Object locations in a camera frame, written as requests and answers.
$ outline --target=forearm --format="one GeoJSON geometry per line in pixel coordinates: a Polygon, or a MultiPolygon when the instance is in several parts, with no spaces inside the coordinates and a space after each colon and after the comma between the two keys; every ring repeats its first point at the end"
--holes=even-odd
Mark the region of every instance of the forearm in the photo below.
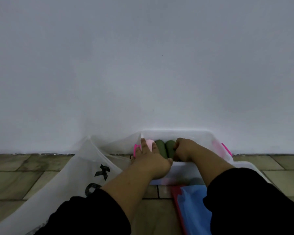
{"type": "Polygon", "coordinates": [[[133,164],[101,189],[114,198],[131,222],[151,180],[143,167],[133,164]]]}
{"type": "Polygon", "coordinates": [[[222,172],[234,168],[230,163],[206,148],[194,152],[192,161],[196,164],[206,186],[222,172]]]}

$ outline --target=person's left hand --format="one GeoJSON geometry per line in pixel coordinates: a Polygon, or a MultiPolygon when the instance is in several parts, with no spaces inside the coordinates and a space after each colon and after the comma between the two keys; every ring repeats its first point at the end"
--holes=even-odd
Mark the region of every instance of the person's left hand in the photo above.
{"type": "Polygon", "coordinates": [[[152,152],[149,150],[144,138],[140,142],[142,150],[140,147],[136,148],[136,158],[132,157],[132,166],[137,166],[140,170],[146,171],[153,180],[160,179],[168,174],[173,160],[163,158],[155,142],[152,143],[152,152]]]}

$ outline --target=hand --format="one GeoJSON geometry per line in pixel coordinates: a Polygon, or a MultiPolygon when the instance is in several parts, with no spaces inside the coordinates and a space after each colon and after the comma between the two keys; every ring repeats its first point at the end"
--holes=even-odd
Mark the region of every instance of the hand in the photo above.
{"type": "Polygon", "coordinates": [[[192,162],[194,156],[207,150],[193,140],[186,138],[178,138],[173,149],[175,150],[174,160],[176,161],[176,159],[180,159],[183,162],[192,162]]]}
{"type": "Polygon", "coordinates": [[[159,153],[156,143],[152,143],[151,152],[144,138],[142,138],[140,142],[142,150],[139,147],[136,148],[136,158],[132,160],[132,166],[136,166],[141,170],[146,170],[153,180],[160,179],[168,174],[173,160],[171,158],[163,158],[159,153]]]}

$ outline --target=blue plastic bag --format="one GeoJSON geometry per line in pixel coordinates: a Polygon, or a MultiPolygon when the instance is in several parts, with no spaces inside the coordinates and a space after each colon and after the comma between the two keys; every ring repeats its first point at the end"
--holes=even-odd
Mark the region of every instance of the blue plastic bag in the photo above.
{"type": "Polygon", "coordinates": [[[182,194],[178,195],[177,202],[187,234],[211,234],[212,212],[203,203],[203,198],[207,195],[207,187],[200,185],[184,186],[181,187],[181,191],[182,194]]]}

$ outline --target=black shirt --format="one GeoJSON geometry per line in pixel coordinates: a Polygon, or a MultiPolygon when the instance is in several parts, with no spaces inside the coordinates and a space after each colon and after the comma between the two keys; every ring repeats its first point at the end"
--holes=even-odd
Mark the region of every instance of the black shirt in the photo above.
{"type": "MultiPolygon", "coordinates": [[[[257,172],[233,168],[217,176],[203,200],[212,212],[212,234],[294,234],[294,202],[257,172]]],[[[118,203],[102,189],[72,197],[35,234],[130,234],[118,203]]]]}

